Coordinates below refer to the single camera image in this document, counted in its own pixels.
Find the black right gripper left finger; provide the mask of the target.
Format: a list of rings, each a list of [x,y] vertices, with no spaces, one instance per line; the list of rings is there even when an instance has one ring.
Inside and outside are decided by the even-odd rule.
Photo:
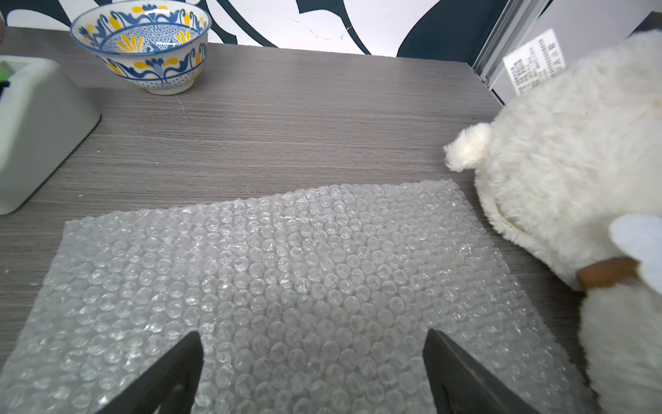
[[[202,370],[201,336],[191,331],[99,412],[189,414]]]

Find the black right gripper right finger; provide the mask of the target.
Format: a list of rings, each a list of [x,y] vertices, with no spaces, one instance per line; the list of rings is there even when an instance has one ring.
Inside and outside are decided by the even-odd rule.
[[[536,413],[442,331],[428,331],[422,358],[438,413]]]

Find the blue yellow floral bowl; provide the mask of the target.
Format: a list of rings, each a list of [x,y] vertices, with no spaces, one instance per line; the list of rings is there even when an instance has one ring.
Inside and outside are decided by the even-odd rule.
[[[124,1],[88,10],[70,33],[115,76],[154,95],[190,89],[208,57],[211,18],[179,1]]]

